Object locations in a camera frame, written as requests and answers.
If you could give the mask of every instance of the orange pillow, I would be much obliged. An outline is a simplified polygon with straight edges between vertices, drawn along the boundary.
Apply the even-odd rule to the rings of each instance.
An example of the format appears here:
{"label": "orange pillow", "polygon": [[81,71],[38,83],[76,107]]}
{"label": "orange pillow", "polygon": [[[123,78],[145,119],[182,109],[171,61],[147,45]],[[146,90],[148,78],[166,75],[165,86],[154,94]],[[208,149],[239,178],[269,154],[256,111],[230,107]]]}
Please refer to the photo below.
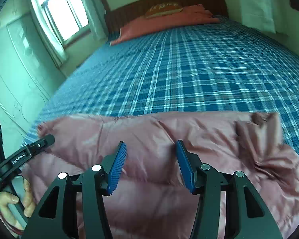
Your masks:
{"label": "orange pillow", "polygon": [[205,10],[201,4],[184,7],[179,13],[162,17],[148,19],[141,16],[122,27],[120,37],[111,41],[110,45],[169,28],[211,23],[219,23],[219,19],[213,18],[212,13]]}
{"label": "orange pillow", "polygon": [[176,2],[161,3],[152,6],[146,13],[145,18],[169,15],[182,11],[182,6]]}

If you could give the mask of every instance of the white wardrobe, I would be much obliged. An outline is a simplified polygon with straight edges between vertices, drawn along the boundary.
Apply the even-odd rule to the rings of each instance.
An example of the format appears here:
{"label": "white wardrobe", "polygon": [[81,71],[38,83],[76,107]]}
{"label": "white wardrobe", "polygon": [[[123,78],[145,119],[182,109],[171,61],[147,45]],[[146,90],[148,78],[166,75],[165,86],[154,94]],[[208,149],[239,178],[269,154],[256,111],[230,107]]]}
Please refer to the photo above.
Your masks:
{"label": "white wardrobe", "polygon": [[0,123],[5,154],[16,151],[64,82],[30,14],[0,29]]}

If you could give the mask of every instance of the bed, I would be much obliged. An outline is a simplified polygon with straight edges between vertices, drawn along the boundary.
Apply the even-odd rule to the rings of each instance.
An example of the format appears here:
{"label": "bed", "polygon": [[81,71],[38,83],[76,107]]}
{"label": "bed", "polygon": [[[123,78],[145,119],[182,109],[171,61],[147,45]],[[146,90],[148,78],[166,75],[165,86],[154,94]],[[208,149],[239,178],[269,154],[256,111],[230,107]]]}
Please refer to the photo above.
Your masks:
{"label": "bed", "polygon": [[42,121],[76,113],[106,116],[166,111],[279,112],[299,154],[299,57],[228,19],[225,0],[141,0],[108,12],[109,41],[159,2],[202,3],[220,24],[168,29],[95,51],[44,107]]}

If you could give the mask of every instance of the screw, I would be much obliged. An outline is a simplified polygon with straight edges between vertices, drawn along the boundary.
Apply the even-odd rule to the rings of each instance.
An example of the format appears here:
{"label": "screw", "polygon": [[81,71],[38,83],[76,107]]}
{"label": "screw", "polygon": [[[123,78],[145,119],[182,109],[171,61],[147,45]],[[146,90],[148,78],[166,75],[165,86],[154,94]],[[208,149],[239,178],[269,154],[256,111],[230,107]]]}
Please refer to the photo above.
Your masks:
{"label": "screw", "polygon": [[236,175],[239,177],[239,178],[242,178],[245,176],[245,174],[242,172],[242,171],[238,171],[236,172]]}
{"label": "screw", "polygon": [[208,171],[210,169],[210,166],[208,164],[202,164],[201,169],[204,171]]}

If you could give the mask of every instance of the pink comforter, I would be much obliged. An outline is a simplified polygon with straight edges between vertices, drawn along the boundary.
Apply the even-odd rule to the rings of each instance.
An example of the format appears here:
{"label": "pink comforter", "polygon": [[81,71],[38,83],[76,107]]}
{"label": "pink comforter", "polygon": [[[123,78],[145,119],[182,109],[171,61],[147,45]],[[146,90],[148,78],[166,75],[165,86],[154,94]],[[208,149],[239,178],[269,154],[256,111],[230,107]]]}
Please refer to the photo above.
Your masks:
{"label": "pink comforter", "polygon": [[[259,191],[284,238],[299,224],[299,156],[283,144],[279,115],[247,112],[167,112],[127,118],[74,115],[39,126],[55,144],[23,169],[37,201],[60,172],[75,175],[127,144],[117,189],[104,197],[113,238],[189,238],[199,196],[184,187],[174,144],[220,172],[242,170]],[[82,204],[78,227],[84,238]],[[219,238],[224,236],[225,194]]]}

